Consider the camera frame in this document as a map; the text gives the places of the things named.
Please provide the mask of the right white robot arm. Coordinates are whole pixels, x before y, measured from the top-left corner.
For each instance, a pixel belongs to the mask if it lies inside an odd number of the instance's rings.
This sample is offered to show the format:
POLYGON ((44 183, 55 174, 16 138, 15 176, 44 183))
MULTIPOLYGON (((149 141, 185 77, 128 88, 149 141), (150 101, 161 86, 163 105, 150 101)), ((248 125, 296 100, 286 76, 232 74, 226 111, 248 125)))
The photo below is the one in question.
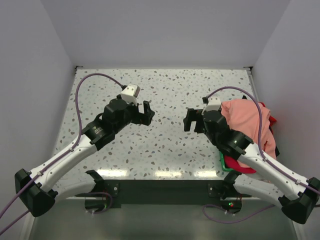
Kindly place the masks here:
POLYGON ((320 181, 306 178, 277 162, 244 133, 230 129, 219 110, 189 108, 183 120, 184 131, 204 134, 225 156, 230 156, 254 169, 262 181, 244 182, 237 176, 223 183, 223 192, 230 197, 237 193, 251 195, 281 208, 286 217, 305 224, 320 199, 320 181))

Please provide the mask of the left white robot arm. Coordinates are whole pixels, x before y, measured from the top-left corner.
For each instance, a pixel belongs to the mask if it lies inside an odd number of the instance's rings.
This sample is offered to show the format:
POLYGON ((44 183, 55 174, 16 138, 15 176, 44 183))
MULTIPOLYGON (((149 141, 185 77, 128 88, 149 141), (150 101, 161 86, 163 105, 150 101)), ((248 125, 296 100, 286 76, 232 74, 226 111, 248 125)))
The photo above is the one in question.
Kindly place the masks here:
POLYGON ((117 97, 104 107, 93 121, 81 130, 80 136, 52 157, 42 166, 30 171, 20 169, 14 175, 15 191, 33 217, 48 212, 56 202, 59 193, 54 185, 74 166, 93 155, 115 140, 129 124, 151 124, 155 112, 148 101, 143 102, 143 112, 139 106, 117 97))

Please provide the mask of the salmon pink t shirt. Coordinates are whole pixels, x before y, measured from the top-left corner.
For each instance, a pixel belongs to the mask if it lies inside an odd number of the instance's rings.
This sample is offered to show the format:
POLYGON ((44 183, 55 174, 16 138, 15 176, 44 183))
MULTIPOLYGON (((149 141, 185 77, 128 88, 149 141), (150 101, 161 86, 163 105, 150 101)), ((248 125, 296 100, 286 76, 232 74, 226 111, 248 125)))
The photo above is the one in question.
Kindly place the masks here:
MULTIPOLYGON (((279 151, 273 135, 272 126, 277 120, 265 104, 258 104, 262 113, 261 147, 270 157, 276 159, 279 151)), ((256 144, 258 143, 259 112, 255 103, 248 99, 234 99, 221 103, 221 114, 230 129, 244 133, 256 144)))

